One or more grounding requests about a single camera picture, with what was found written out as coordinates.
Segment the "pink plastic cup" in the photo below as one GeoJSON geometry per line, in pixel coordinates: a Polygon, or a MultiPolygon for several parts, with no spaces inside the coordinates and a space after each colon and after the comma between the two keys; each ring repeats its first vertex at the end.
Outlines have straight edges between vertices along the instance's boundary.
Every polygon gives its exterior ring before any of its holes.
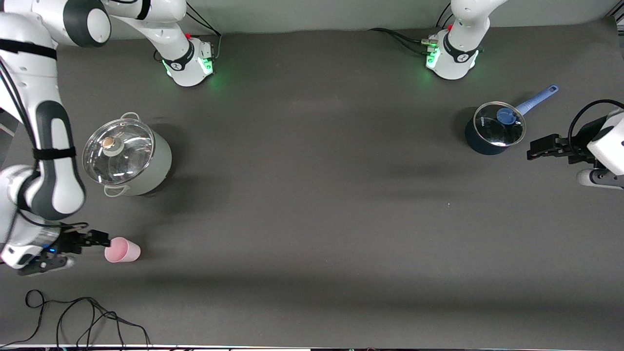
{"type": "Polygon", "coordinates": [[[132,241],[123,237],[111,239],[109,247],[105,248],[105,260],[112,264],[129,263],[138,260],[142,249],[132,241]]]}

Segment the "glass lid with blue knob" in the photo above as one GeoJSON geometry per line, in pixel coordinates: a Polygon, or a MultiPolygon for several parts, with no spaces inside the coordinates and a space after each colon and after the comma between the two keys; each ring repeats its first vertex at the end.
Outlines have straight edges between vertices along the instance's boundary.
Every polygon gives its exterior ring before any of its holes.
{"type": "Polygon", "coordinates": [[[524,116],[516,107],[505,102],[482,104],[475,111],[472,124],[477,136],[491,146],[515,146],[526,135],[524,116]]]}

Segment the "dark blue saucepan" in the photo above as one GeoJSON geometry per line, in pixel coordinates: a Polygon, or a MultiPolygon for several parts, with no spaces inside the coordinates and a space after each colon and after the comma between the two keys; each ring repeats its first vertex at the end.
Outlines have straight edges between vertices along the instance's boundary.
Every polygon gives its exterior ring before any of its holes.
{"type": "MultiPolygon", "coordinates": [[[[536,107],[541,102],[544,102],[544,100],[548,99],[549,97],[551,97],[553,94],[557,93],[558,91],[559,91],[558,86],[551,85],[547,87],[546,89],[544,89],[543,91],[540,91],[539,93],[537,93],[535,96],[529,98],[525,102],[522,102],[518,106],[514,106],[514,107],[516,107],[521,112],[521,114],[525,116],[531,109],[536,107]]],[[[477,136],[475,130],[473,129],[472,118],[466,124],[465,138],[466,138],[466,142],[468,143],[468,146],[473,151],[476,151],[479,154],[492,156],[492,155],[501,154],[506,149],[510,148],[510,147],[491,146],[488,143],[481,140],[481,138],[477,136]]]]}

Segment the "glass lid with copper knob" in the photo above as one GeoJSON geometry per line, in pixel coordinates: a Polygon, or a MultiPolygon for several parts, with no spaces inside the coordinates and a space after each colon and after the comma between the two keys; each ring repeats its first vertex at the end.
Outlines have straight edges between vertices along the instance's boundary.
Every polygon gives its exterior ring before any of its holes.
{"type": "Polygon", "coordinates": [[[147,167],[154,144],[154,133],[140,119],[118,118],[89,137],[82,164],[93,181],[116,186],[128,182],[147,167]]]}

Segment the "dark grey table mat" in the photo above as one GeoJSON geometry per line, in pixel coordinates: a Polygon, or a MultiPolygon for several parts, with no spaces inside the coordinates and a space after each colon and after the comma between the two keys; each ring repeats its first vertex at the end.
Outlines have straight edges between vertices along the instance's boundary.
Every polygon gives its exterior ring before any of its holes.
{"type": "Polygon", "coordinates": [[[24,296],[40,289],[93,297],[155,344],[624,350],[624,191],[580,186],[565,158],[526,159],[589,102],[624,102],[614,21],[494,27],[482,46],[445,81],[383,33],[236,34],[190,88],[145,40],[60,49],[78,154],[132,111],[169,142],[172,173],[108,198],[80,169],[73,220],[142,255],[0,268],[0,345],[33,332],[24,296]],[[482,104],[551,85],[519,144],[468,146],[482,104]]]}

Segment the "pale grey two-handled stockpot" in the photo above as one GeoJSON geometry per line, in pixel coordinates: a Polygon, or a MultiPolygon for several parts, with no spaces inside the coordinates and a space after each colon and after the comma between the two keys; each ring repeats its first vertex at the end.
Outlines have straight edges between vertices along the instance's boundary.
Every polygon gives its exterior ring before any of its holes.
{"type": "MultiPolygon", "coordinates": [[[[120,118],[138,118],[141,120],[137,113],[125,113],[120,118]]],[[[149,164],[136,177],[123,184],[105,186],[98,183],[103,186],[103,193],[107,197],[143,195],[153,191],[167,177],[172,166],[172,152],[169,143],[160,134],[156,133],[154,129],[149,128],[155,137],[154,152],[149,164]]]]}

